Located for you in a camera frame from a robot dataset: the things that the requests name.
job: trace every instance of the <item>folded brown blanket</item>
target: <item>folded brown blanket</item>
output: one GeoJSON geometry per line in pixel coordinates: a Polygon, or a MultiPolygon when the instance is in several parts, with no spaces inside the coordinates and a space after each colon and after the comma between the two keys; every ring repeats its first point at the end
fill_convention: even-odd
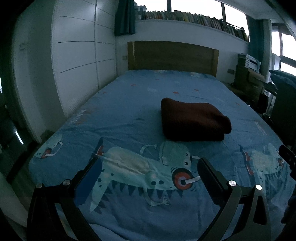
{"type": "Polygon", "coordinates": [[[231,122],[209,103],[161,101],[163,133],[173,141],[222,141],[231,132],[231,122]]]}

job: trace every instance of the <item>wooden headboard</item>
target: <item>wooden headboard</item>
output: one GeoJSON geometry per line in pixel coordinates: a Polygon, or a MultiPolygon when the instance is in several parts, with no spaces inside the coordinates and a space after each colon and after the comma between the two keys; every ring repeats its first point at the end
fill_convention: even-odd
{"type": "Polygon", "coordinates": [[[128,42],[128,69],[179,70],[216,77],[219,51],[169,41],[128,42]]]}

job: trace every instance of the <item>box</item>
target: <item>box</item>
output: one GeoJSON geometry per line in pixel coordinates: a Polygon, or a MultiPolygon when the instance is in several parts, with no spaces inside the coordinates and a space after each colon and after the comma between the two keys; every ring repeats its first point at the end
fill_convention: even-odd
{"type": "Polygon", "coordinates": [[[248,54],[239,54],[238,57],[239,58],[237,65],[253,69],[257,73],[259,73],[261,63],[257,59],[253,58],[248,54]]]}

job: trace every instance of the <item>metal screw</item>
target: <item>metal screw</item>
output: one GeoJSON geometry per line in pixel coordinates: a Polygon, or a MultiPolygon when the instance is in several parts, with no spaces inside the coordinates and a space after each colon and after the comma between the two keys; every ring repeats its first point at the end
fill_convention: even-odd
{"type": "Polygon", "coordinates": [[[262,190],[262,186],[259,185],[259,184],[256,185],[256,188],[257,188],[258,190],[262,190]]]}
{"type": "Polygon", "coordinates": [[[234,186],[236,186],[236,182],[235,181],[233,181],[233,180],[230,180],[229,182],[228,182],[228,184],[230,185],[230,186],[232,186],[232,187],[234,187],[234,186]]]}
{"type": "Polygon", "coordinates": [[[42,183],[37,183],[36,188],[42,188],[42,183]]]}
{"type": "Polygon", "coordinates": [[[69,179],[66,179],[63,181],[64,186],[68,186],[70,183],[71,183],[71,181],[69,179]]]}

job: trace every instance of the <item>green curtain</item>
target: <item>green curtain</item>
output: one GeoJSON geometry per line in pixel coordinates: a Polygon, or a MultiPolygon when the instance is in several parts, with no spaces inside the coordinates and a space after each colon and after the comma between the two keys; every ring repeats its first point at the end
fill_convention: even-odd
{"type": "Polygon", "coordinates": [[[246,15],[250,33],[249,55],[262,63],[264,50],[263,20],[246,15]]]}
{"type": "Polygon", "coordinates": [[[135,34],[135,9],[133,0],[119,0],[115,15],[114,35],[135,34]]]}

